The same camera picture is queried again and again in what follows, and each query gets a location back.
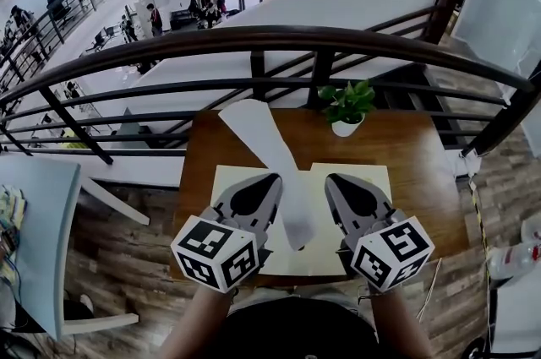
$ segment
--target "wooden floor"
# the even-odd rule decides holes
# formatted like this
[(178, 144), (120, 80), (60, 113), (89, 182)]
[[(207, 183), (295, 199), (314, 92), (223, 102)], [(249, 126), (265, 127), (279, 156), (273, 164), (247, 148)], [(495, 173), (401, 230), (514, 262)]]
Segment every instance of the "wooden floor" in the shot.
[[(433, 68), (430, 72), (444, 87), (466, 86), (479, 93), (499, 95), (490, 82), (442, 69)], [(494, 112), (493, 106), (473, 101), (449, 103), (456, 112)], [(464, 128), (472, 126), (468, 122), (460, 124)], [(530, 155), (520, 128), (483, 159), (475, 182), (480, 190), (489, 244), (517, 242), (521, 220), (541, 210), (541, 165)], [(133, 310), (140, 316), (140, 323), (125, 329), (78, 335), (77, 357), (149, 357), (183, 315), (195, 290), (194, 284), (173, 281), (168, 274), (177, 193), (107, 188), (148, 214), (150, 226), (139, 226), (112, 213), (92, 197), (83, 196), (71, 234), (66, 289), (71, 295), (88, 294), (98, 315)], [(483, 249), (469, 192), (461, 188), (460, 195), (471, 248), (444, 259), (422, 322), (439, 358), (459, 357), (471, 340), (485, 334), (487, 323)], [(427, 265), (405, 287), (412, 313), (423, 305), (435, 265), (436, 262)], [(358, 286), (365, 287), (365, 283), (354, 280), (336, 286), (356, 296)], [(242, 296), (247, 294), (249, 291), (242, 292)], [(370, 315), (368, 303), (363, 304), (363, 309)], [(51, 355), (45, 338), (39, 339)], [(74, 339), (68, 337), (55, 348), (69, 353), (73, 343)]]

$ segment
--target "light blue table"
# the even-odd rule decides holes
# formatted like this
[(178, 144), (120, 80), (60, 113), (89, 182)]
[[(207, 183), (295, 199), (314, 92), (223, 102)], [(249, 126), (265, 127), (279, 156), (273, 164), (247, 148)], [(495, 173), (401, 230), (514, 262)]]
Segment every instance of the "light blue table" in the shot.
[(25, 311), (54, 340), (137, 323), (137, 314), (64, 321), (64, 274), (81, 188), (141, 224), (148, 225), (149, 218), (90, 180), (73, 162), (2, 153), (0, 184), (19, 188), (28, 202), (15, 259), (21, 277), (18, 302)]

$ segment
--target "potted plant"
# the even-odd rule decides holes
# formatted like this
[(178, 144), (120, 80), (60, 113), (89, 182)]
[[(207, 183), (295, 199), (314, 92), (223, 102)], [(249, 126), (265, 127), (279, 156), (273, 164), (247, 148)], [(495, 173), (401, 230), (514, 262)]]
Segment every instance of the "potted plant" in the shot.
[(324, 101), (331, 101), (331, 104), (324, 109), (329, 123), (332, 123), (332, 130), (339, 137), (351, 135), (363, 122), (367, 113), (375, 110), (372, 105), (375, 93), (369, 87), (369, 81), (359, 81), (352, 86), (347, 82), (347, 87), (336, 90), (336, 87), (326, 85), (318, 87), (318, 95)]

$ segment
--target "water bottle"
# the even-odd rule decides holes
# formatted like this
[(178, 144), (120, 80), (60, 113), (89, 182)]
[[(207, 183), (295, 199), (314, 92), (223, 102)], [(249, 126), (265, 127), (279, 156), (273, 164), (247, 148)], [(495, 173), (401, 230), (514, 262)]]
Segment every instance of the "water bottle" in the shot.
[(525, 275), (533, 270), (540, 257), (541, 245), (535, 243), (496, 248), (489, 257), (490, 277), (494, 280), (506, 280)]

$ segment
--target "white box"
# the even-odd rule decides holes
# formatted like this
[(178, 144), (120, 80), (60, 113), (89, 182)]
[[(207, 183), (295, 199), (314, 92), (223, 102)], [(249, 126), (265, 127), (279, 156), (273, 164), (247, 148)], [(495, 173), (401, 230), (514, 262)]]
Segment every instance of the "white box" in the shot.
[(415, 276), (433, 251), (434, 244), (414, 216), (361, 237), (351, 266), (383, 292)]
[(255, 234), (190, 216), (171, 249), (184, 276), (226, 293), (258, 269)]

